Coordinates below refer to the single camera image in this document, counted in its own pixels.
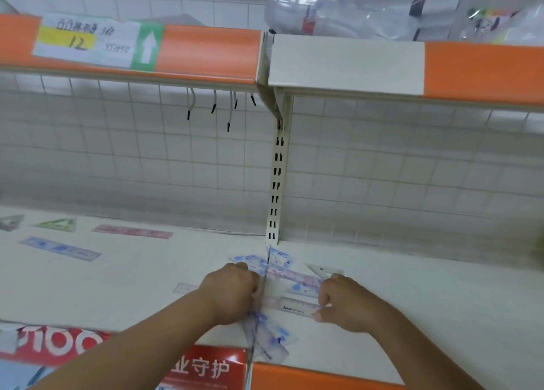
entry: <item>red banner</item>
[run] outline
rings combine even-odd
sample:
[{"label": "red banner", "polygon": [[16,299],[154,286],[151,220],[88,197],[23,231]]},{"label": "red banner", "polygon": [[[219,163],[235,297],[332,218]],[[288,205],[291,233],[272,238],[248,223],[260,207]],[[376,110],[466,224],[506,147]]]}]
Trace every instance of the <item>red banner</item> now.
[{"label": "red banner", "polygon": [[[80,328],[26,326],[18,330],[16,352],[0,352],[0,359],[59,367],[110,337],[110,333]],[[244,349],[193,346],[163,383],[184,389],[242,390],[246,376],[245,355]]]}]

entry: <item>blue patterned ruler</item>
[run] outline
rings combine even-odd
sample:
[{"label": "blue patterned ruler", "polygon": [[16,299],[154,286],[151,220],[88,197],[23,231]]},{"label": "blue patterned ruler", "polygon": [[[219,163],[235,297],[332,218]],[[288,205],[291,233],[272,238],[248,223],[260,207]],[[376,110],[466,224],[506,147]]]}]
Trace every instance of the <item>blue patterned ruler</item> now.
[{"label": "blue patterned ruler", "polygon": [[84,261],[93,261],[102,255],[101,253],[96,251],[72,247],[71,245],[45,240],[37,236],[31,236],[30,238],[27,238],[20,243],[23,245],[28,245],[29,247],[44,249],[45,251],[54,252],[55,254],[77,258]]}]

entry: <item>price tag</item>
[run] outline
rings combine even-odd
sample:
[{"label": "price tag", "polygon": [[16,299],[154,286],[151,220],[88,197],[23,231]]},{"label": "price tag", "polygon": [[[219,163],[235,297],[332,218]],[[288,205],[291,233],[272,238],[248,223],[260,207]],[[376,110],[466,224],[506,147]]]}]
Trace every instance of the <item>price tag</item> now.
[{"label": "price tag", "polygon": [[33,55],[153,71],[163,33],[164,25],[154,22],[49,13],[42,18]]}]

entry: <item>white tile wall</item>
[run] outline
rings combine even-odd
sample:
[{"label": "white tile wall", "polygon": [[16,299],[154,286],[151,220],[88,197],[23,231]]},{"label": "white tile wall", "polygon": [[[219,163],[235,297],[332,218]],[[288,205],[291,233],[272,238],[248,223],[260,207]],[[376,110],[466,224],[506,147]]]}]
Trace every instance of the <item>white tile wall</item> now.
[{"label": "white tile wall", "polygon": [[285,239],[534,264],[541,114],[308,98],[294,108]]},{"label": "white tile wall", "polygon": [[[185,12],[268,29],[265,0],[8,1],[36,15]],[[228,93],[211,114],[211,91],[196,92],[187,121],[186,88],[0,73],[4,201],[32,194],[44,208],[262,232],[274,120],[239,94],[227,133]],[[488,259],[482,246],[540,236],[543,114],[307,98],[294,112],[284,238]]]}]

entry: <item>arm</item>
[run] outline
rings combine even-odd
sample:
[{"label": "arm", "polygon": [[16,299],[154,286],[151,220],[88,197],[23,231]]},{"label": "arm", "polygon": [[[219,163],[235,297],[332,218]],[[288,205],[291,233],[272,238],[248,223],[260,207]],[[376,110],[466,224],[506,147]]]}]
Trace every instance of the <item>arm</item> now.
[{"label": "arm", "polygon": [[404,316],[351,278],[323,281],[314,318],[344,330],[369,333],[410,390],[484,390]]},{"label": "arm", "polygon": [[243,263],[208,274],[198,290],[93,347],[35,390],[152,390],[204,333],[246,315],[259,276]]}]

